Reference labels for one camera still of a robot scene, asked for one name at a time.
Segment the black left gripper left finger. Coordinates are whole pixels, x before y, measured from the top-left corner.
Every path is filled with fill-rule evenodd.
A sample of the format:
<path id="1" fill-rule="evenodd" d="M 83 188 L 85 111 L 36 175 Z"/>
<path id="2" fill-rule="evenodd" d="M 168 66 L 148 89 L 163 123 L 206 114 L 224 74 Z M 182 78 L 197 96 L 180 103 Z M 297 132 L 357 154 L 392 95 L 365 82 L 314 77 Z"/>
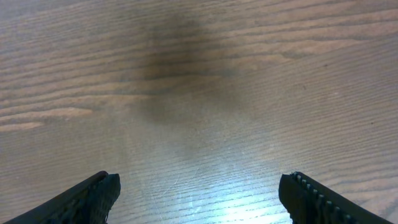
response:
<path id="1" fill-rule="evenodd" d="M 100 171 L 5 224 L 106 224 L 120 192 L 119 174 Z"/>

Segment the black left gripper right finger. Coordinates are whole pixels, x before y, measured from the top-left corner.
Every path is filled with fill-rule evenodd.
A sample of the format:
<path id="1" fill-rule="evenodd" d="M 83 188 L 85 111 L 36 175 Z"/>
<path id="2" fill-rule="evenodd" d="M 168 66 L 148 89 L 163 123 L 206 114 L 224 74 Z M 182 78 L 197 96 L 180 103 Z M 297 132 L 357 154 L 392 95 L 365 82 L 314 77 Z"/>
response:
<path id="1" fill-rule="evenodd" d="M 281 176 L 279 200 L 293 224 L 392 224 L 302 172 Z"/>

